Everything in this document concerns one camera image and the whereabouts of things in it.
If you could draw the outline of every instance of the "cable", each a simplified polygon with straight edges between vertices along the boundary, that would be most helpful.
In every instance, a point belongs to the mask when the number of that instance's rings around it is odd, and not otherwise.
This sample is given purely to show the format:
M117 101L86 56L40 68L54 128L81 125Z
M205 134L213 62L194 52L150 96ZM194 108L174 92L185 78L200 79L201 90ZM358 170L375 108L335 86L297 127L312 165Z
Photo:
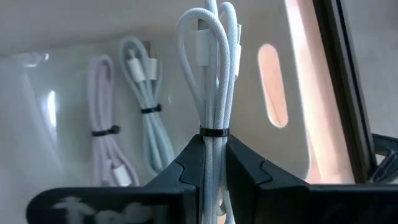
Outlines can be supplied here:
M163 79L162 64L155 58L149 58L144 44L135 37L121 41L119 58L123 74L142 111L156 108ZM160 119L159 110L142 116L143 150L147 168L152 175L157 175L174 160L173 147Z
M109 56L100 55L91 60L88 101L93 130L93 182L96 186L138 186L137 173L113 135L118 131L112 123L114 76Z
M205 7L206 9L190 9L181 16L177 27L178 59L191 89L201 126L210 129L226 129L229 128L234 81L239 69L241 26L237 23L236 13L231 3L224 2L217 9L215 0L206 0ZM228 17L228 37L218 18L219 12L225 13ZM185 53L184 32L192 19L199 19L199 22L204 21L208 25L207 30L197 31L199 42L208 43L197 47L198 64L204 79L202 90L195 83ZM222 210L218 203L220 189L226 210L225 223L234 223L231 200L226 186L225 147L228 138L204 137L204 140L206 159L203 223L217 223L216 215Z

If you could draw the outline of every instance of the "black velcro strap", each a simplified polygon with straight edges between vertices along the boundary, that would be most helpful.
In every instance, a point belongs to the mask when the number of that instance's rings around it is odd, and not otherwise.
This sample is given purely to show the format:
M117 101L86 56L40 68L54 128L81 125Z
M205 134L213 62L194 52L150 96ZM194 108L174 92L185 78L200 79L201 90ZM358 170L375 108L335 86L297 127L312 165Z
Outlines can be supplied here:
M226 129L210 129L200 127L199 134L206 137L228 137L229 128Z
M93 137L101 137L101 136L107 136L109 134L119 134L119 132L120 132L120 126L114 125L105 131L92 131L91 135Z
M153 112L161 112L162 111L162 105L158 104L154 108L147 108L147 109L141 109L142 114L147 114L147 113L153 113Z

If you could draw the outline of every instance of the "hanging hole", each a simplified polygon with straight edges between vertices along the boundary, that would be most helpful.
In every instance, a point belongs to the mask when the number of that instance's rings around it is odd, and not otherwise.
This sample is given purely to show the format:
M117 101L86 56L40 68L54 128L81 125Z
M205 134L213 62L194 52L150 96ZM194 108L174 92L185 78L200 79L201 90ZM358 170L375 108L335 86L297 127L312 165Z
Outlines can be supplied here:
M258 63L268 118L275 127L283 128L289 119L282 72L275 47L271 44L261 46L258 52Z

